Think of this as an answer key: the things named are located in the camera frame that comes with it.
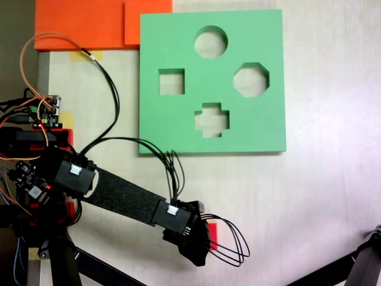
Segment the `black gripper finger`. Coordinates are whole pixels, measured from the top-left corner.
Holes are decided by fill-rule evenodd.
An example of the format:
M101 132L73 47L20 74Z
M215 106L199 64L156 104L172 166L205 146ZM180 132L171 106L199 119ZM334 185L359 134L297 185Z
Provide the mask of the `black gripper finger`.
M197 267L206 264L206 257L209 253L209 245L205 242L196 242L178 246L179 253L191 261Z

